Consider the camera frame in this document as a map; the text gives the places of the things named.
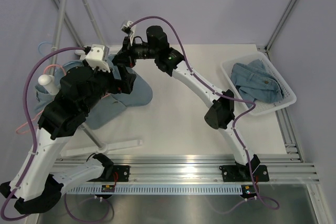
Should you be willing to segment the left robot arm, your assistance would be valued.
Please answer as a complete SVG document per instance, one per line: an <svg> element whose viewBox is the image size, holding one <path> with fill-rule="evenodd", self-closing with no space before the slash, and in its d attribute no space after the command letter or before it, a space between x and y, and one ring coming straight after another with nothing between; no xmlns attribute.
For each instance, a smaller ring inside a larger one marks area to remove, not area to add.
<svg viewBox="0 0 336 224"><path fill-rule="evenodd" d="M1 184L1 194L15 198L15 209L23 218L49 211L71 189L92 179L107 181L116 177L114 163L104 154L67 170L50 172L58 155L85 123L92 108L107 94L132 92L136 75L118 66L120 78L111 71L90 66L71 68L60 79L60 90L43 110L33 146L17 176Z"/></svg>

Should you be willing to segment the pink wire hanger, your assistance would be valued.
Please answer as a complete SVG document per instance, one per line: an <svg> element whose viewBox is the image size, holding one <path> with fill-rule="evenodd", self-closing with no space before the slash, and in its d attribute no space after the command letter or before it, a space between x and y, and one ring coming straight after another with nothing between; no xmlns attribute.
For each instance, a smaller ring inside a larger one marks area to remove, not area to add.
<svg viewBox="0 0 336 224"><path fill-rule="evenodd" d="M66 75L66 70L64 66L61 66L59 64L52 64L45 67L45 69L43 70L43 75L46 75L51 68L54 68L55 70L53 81L55 85L59 85L59 80ZM46 91L45 88L39 84L39 82L35 85L35 93L37 105L34 108L35 116L31 119L33 123L37 121L39 116L42 114L44 107L54 99L54 96L50 95L48 91ZM28 122L25 122L24 124L19 126L15 130L15 133L18 135L28 133L30 131L29 129L22 131L22 129L24 129L25 127L28 127Z"/></svg>

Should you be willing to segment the blue wire hanger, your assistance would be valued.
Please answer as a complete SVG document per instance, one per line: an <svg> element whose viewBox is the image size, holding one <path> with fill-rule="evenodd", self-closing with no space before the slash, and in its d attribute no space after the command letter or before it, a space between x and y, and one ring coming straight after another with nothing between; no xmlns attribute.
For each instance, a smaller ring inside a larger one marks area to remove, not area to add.
<svg viewBox="0 0 336 224"><path fill-rule="evenodd" d="M42 57L45 55L44 54L44 47L46 47L46 46L52 46L52 43L49 42L49 41L43 41L43 42L39 43L38 46L37 46L37 51Z"/></svg>

